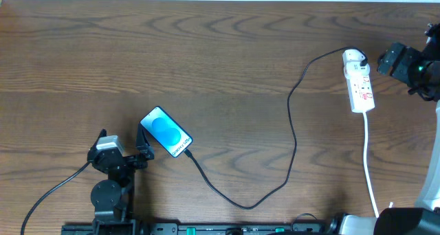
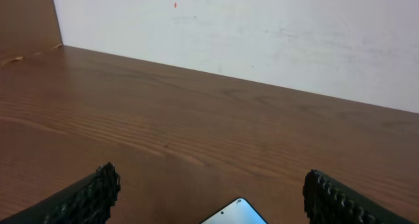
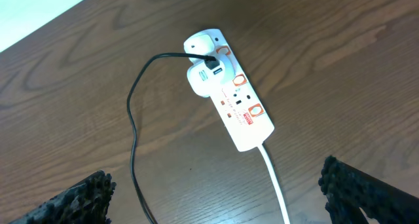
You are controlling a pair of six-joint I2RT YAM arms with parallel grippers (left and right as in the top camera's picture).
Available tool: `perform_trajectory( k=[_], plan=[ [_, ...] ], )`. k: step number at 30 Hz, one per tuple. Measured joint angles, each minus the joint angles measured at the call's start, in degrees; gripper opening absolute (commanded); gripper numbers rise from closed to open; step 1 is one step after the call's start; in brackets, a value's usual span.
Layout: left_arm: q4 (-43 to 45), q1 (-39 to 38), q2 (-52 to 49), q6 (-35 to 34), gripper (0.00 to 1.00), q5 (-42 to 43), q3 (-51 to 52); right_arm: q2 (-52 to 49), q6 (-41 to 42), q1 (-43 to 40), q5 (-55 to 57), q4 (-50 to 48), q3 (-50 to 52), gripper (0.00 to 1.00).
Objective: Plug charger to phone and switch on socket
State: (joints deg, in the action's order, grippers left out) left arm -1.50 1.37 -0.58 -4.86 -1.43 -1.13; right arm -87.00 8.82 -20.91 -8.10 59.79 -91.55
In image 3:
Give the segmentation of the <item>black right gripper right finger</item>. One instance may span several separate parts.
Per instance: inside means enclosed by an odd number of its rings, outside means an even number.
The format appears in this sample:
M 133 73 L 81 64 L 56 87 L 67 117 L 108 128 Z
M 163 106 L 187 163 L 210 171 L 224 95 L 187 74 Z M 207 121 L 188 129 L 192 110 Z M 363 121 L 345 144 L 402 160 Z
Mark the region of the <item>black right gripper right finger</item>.
M 370 176 L 333 156 L 325 159 L 318 180 L 327 197 L 331 222 L 417 223 L 418 198 Z

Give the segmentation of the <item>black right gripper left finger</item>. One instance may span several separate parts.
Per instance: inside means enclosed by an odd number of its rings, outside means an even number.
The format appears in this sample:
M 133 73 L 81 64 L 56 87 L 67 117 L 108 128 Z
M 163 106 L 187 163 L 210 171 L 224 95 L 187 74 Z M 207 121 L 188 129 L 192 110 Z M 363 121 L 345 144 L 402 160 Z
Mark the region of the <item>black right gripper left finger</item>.
M 116 185 L 99 170 L 10 223 L 110 224 L 107 211 Z

